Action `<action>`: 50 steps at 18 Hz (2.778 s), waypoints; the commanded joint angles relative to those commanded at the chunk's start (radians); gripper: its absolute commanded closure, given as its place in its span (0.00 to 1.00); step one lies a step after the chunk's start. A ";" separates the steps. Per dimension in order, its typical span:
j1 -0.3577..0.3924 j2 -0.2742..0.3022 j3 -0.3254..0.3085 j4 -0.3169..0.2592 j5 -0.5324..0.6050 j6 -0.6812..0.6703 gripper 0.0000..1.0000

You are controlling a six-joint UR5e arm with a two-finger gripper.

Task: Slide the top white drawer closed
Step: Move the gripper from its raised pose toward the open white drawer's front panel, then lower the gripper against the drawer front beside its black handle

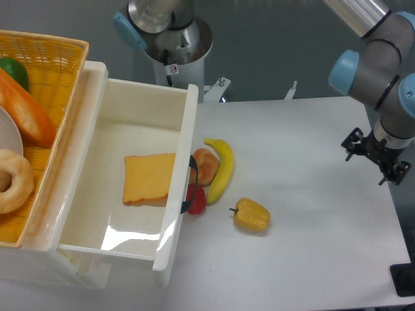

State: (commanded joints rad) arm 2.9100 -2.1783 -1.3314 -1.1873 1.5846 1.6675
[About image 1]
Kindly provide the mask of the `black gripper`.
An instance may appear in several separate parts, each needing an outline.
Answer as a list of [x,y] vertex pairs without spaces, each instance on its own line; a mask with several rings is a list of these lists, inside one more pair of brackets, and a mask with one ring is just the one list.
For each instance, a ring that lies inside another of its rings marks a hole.
[[364,137],[361,129],[355,128],[343,140],[341,147],[347,153],[345,161],[349,161],[354,155],[365,156],[379,167],[383,178],[378,185],[387,181],[399,185],[411,169],[411,164],[407,161],[399,161],[399,152],[387,148],[386,143],[386,139],[377,141],[374,134]]

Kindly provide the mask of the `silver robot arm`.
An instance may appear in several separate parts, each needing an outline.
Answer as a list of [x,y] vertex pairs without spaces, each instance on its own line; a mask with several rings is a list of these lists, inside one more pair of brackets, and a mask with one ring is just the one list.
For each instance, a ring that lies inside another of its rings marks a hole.
[[[329,85],[380,115],[373,130],[353,130],[342,146],[349,156],[375,163],[383,181],[399,185],[410,163],[399,159],[414,138],[414,75],[398,68],[414,49],[414,15],[393,12],[381,1],[328,1],[327,6],[365,42],[363,52],[345,51],[335,62]],[[204,83],[204,60],[213,35],[194,13],[192,1],[129,1],[113,16],[119,36],[151,59],[159,85],[199,88],[202,102],[217,102],[230,81]]]

